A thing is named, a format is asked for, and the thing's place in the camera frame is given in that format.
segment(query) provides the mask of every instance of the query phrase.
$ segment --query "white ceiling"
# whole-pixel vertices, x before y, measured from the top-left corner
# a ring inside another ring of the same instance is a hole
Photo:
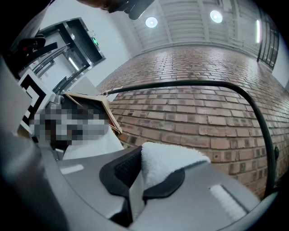
[[[222,14],[222,23],[211,20],[212,10]],[[148,17],[158,20],[155,28],[145,25]],[[138,20],[131,21],[131,29],[142,52],[181,44],[215,44],[257,55],[259,18],[258,7],[250,0],[155,0]]]

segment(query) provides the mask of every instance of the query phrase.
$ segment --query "red brick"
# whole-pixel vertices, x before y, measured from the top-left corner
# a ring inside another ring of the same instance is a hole
[[[125,133],[122,133],[122,134],[118,135],[117,137],[118,137],[119,140],[122,140],[122,141],[125,141],[125,142],[129,138],[129,136],[127,134],[125,134]]]
[[[238,148],[253,148],[255,146],[254,139],[238,139]]]
[[[258,159],[258,168],[267,166],[267,157],[262,157]]]
[[[242,104],[247,104],[249,105],[248,101],[245,100],[245,99],[238,99],[239,103],[242,103]]]
[[[237,129],[238,136],[244,137],[244,136],[250,136],[248,129],[238,128]]]
[[[214,166],[217,170],[219,170],[219,171],[221,171],[221,172],[223,172],[223,173],[225,173],[225,174],[228,174],[228,173],[229,173],[229,165],[228,165],[228,164],[213,164],[213,166]]]
[[[261,129],[250,129],[250,136],[262,136]]]
[[[124,116],[127,116],[128,114],[130,114],[130,116],[132,116],[133,113],[134,113],[134,111],[125,110],[122,114],[123,114]]]
[[[204,115],[188,115],[187,121],[189,123],[208,124],[208,119]]]
[[[229,165],[229,174],[236,174],[240,172],[240,163],[232,163]]]
[[[137,138],[136,139],[136,141],[135,141],[135,145],[136,146],[141,146],[141,145],[143,145],[143,143],[145,143],[145,142],[147,142],[147,140],[146,139],[142,139],[142,138]]]
[[[239,160],[239,152],[238,151],[223,151],[221,152],[221,161],[222,162],[234,162]]]
[[[156,130],[143,129],[141,132],[141,136],[147,137],[150,139],[160,140],[161,133],[159,131],[156,131]]]
[[[247,105],[246,105],[246,109],[247,109],[247,111],[254,111],[251,106],[247,106]]]
[[[129,105],[129,109],[131,110],[141,110],[142,107],[142,105]]]
[[[263,139],[263,138],[257,139],[257,145],[258,145],[258,147],[263,147],[263,146],[265,146],[265,141],[264,141],[264,139]]]
[[[135,96],[135,99],[146,99],[146,95]]]
[[[149,110],[149,111],[154,111],[157,108],[157,105],[143,105],[143,110]]]
[[[231,116],[230,110],[219,108],[198,107],[198,114],[213,115],[213,116]]]
[[[223,117],[208,116],[208,122],[210,125],[226,125],[226,120]]]
[[[187,115],[185,115],[185,114],[167,113],[166,120],[187,122]]]
[[[176,106],[170,106],[170,105],[158,105],[156,106],[157,111],[176,111]]]
[[[226,128],[225,131],[226,131],[226,136],[228,136],[228,137],[236,137],[237,136],[236,129],[234,129],[234,128]]]
[[[152,104],[166,104],[167,99],[153,99]]]
[[[193,94],[177,94],[178,99],[193,99]]]
[[[256,171],[254,172],[245,172],[238,175],[238,181],[242,184],[247,184],[253,181],[253,174],[257,174]]]
[[[188,100],[188,99],[169,99],[168,103],[170,105],[192,105],[195,106],[195,100]]]
[[[136,103],[150,104],[152,102],[152,100],[150,100],[150,99],[136,99],[136,100],[131,100],[130,102],[131,102],[131,104],[136,104]]]
[[[119,110],[119,109],[113,109],[112,113],[115,115],[121,115],[124,112],[124,110]]]
[[[123,93],[124,96],[132,96],[133,95],[133,92],[125,92]]]
[[[146,112],[146,111],[134,111],[132,113],[132,116],[146,118],[148,116],[148,112]]]
[[[205,101],[205,106],[208,106],[208,107],[222,107],[222,104],[219,101]]]
[[[177,106],[177,112],[196,113],[194,106]]]
[[[170,92],[169,89],[159,89],[155,91],[155,94],[167,94],[169,92]]]
[[[234,97],[226,97],[226,100],[228,102],[238,103],[238,99]]]
[[[149,99],[156,99],[158,95],[154,94],[154,95],[149,95]]]
[[[180,144],[181,143],[181,135],[174,133],[162,133],[162,141],[167,143]]]
[[[251,120],[248,119],[238,119],[238,118],[226,118],[227,125],[237,126],[237,127],[251,127]]]
[[[136,122],[136,118],[130,118],[130,117],[123,117],[121,120],[123,123],[134,125]]]
[[[206,99],[206,100],[226,101],[226,99],[225,99],[224,96],[195,94],[194,97],[195,97],[195,99]]]
[[[211,94],[211,95],[214,95],[215,92],[212,91],[212,90],[201,90],[202,94]]]
[[[251,160],[253,158],[252,150],[241,150],[239,151],[240,160]]]
[[[244,118],[244,113],[242,111],[236,111],[236,110],[231,110],[232,115],[234,117],[243,117]]]
[[[236,98],[239,97],[239,94],[237,94],[237,93],[232,93],[232,92],[216,91],[216,94],[217,94],[217,95],[220,95],[220,96],[229,96],[229,97],[236,97]]]
[[[227,139],[211,139],[212,149],[229,149],[230,142]]]
[[[127,133],[131,133],[134,135],[140,135],[142,128],[140,127],[136,127],[136,126],[132,126],[132,125],[121,125],[122,131],[127,132]]]
[[[235,109],[235,110],[246,110],[246,107],[243,104],[227,103],[227,102],[221,102],[221,104],[223,108]]]
[[[165,118],[165,113],[162,112],[149,112],[148,118],[151,119],[158,119],[158,120],[163,120]]]
[[[135,122],[135,124],[138,126],[142,126],[142,127],[167,130],[167,131],[174,131],[175,129],[175,124],[173,124],[172,122],[165,122],[165,121],[152,121],[152,120],[138,119]]]
[[[225,129],[220,127],[199,127],[200,135],[209,135],[209,136],[226,136]]]
[[[209,148],[210,139],[207,137],[201,138],[201,137],[182,135],[181,145],[196,147],[196,148]]]
[[[176,124],[176,132],[197,135],[199,127],[196,125]]]

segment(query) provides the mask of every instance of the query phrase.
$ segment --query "black plastic part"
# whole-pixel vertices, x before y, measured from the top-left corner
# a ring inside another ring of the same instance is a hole
[[[279,157],[279,148],[277,146],[275,146],[274,154],[275,154],[275,160],[277,161],[277,159]]]
[[[108,95],[121,93],[121,92],[129,92],[141,89],[149,89],[149,88],[163,88],[163,87],[175,87],[175,86],[214,86],[214,87],[224,87],[229,88],[238,94],[240,94],[244,99],[248,101],[250,106],[252,107],[256,118],[259,122],[260,129],[263,134],[263,138],[265,141],[266,146],[266,154],[267,154],[267,165],[268,165],[268,175],[267,175],[267,182],[266,182],[266,190],[265,190],[265,197],[268,196],[274,188],[275,182],[275,155],[273,150],[273,144],[271,140],[271,136],[269,133],[269,129],[267,127],[266,121],[254,102],[253,98],[241,87],[225,82],[225,81],[214,81],[214,80],[179,80],[179,81],[171,81],[171,82],[162,82],[162,83],[148,83],[143,85],[136,85],[133,87],[122,88],[118,90],[113,90],[107,92]]]
[[[119,213],[114,214],[110,220],[124,227],[128,227],[132,222],[132,217],[128,213],[130,211],[129,201],[125,200]]]
[[[140,172],[140,163],[141,147],[138,147],[103,166],[99,172],[99,179],[110,194],[128,200],[129,189]]]
[[[185,170],[179,169],[161,183],[144,191],[143,200],[166,198],[172,195],[184,182]]]
[[[44,47],[45,42],[46,42],[46,39],[44,37],[25,38],[19,42],[18,49],[23,49],[24,47],[28,47],[32,44],[36,44],[34,49],[38,50]]]
[[[29,56],[27,56],[27,58],[24,60],[24,62],[22,63],[22,67],[28,66],[30,65],[34,60],[36,60],[37,58],[39,58],[40,56],[54,50],[57,49],[57,42],[54,42],[52,44],[49,44],[45,47],[40,48],[39,50],[33,52],[32,54],[30,54]]]
[[[137,0],[135,5],[132,7],[128,13],[131,20],[137,20],[144,11],[153,3],[154,0]]]

